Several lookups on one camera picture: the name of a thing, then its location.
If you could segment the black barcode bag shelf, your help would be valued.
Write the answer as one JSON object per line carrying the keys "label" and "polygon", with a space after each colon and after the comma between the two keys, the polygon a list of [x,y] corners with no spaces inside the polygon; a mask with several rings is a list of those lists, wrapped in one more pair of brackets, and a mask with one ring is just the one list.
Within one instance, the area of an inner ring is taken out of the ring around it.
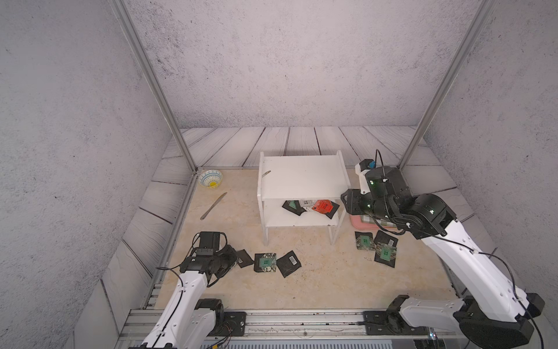
{"label": "black barcode bag shelf", "polygon": [[246,268],[254,264],[254,260],[246,250],[239,250],[237,254],[237,264],[240,268]]}

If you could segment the black barcode tea bag top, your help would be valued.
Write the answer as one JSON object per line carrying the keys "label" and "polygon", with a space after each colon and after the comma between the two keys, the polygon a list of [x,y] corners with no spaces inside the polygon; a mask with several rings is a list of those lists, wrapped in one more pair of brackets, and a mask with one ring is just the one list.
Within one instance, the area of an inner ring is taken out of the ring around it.
{"label": "black barcode tea bag top", "polygon": [[294,251],[290,251],[283,257],[276,260],[276,266],[281,275],[286,278],[302,267],[299,258]]}

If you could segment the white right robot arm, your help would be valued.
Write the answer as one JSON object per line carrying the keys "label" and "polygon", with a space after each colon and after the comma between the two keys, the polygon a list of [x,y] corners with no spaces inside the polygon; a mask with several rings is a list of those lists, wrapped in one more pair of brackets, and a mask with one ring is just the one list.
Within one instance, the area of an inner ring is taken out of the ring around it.
{"label": "white right robot arm", "polygon": [[469,291],[454,300],[394,299],[387,320],[403,328],[431,327],[463,334],[480,348],[517,348],[540,331],[535,323],[544,301],[517,287],[512,273],[502,273],[496,256],[476,245],[453,210],[434,194],[422,194],[398,204],[393,196],[379,197],[349,189],[341,201],[350,215],[386,218],[422,241],[450,268]]}

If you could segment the red tea bag shelf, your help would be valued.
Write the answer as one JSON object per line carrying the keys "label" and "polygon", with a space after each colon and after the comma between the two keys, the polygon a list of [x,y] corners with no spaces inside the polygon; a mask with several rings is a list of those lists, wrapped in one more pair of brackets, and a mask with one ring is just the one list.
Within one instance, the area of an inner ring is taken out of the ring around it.
{"label": "red tea bag shelf", "polygon": [[317,200],[312,206],[312,210],[322,215],[329,214],[334,209],[334,205],[329,200]]}

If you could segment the black barcode tea bag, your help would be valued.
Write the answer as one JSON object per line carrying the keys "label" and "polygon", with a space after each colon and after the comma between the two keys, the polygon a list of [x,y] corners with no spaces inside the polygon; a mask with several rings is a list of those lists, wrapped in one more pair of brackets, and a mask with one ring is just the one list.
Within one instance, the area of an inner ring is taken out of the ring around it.
{"label": "black barcode tea bag", "polygon": [[376,246],[381,244],[387,245],[392,248],[396,248],[398,245],[398,239],[390,234],[383,231],[377,231],[376,237],[374,238],[374,243]]}
{"label": "black barcode tea bag", "polygon": [[281,275],[286,278],[302,267],[299,258],[294,251],[290,251],[283,257],[276,260],[276,266]]}

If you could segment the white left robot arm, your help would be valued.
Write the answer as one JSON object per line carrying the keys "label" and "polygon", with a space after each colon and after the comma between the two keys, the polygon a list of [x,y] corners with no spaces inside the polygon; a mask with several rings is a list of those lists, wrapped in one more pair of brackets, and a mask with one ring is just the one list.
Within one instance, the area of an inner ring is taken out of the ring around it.
{"label": "white left robot arm", "polygon": [[220,250],[194,249],[180,265],[170,301],[138,348],[200,348],[224,317],[222,301],[203,299],[203,293],[213,285],[212,277],[220,280],[236,261],[229,244]]}

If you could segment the green label tea bag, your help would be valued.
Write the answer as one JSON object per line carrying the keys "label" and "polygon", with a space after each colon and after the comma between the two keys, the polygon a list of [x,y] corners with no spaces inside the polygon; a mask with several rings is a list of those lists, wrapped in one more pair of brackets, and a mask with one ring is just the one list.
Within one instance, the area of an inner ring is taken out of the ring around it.
{"label": "green label tea bag", "polygon": [[355,232],[355,245],[357,250],[362,251],[374,251],[376,249],[376,244],[374,242],[374,237],[372,233],[368,232]]}
{"label": "green label tea bag", "polygon": [[276,272],[276,253],[255,254],[254,271],[257,273]]}

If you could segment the green black bag shelf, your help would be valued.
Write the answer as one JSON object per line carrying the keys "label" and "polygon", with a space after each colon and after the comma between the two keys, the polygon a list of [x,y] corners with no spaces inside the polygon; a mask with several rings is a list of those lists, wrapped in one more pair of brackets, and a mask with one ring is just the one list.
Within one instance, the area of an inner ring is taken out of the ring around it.
{"label": "green black bag shelf", "polygon": [[282,205],[283,209],[287,210],[290,213],[293,213],[297,216],[301,216],[303,213],[306,212],[306,209],[303,208],[299,201],[285,201]]}

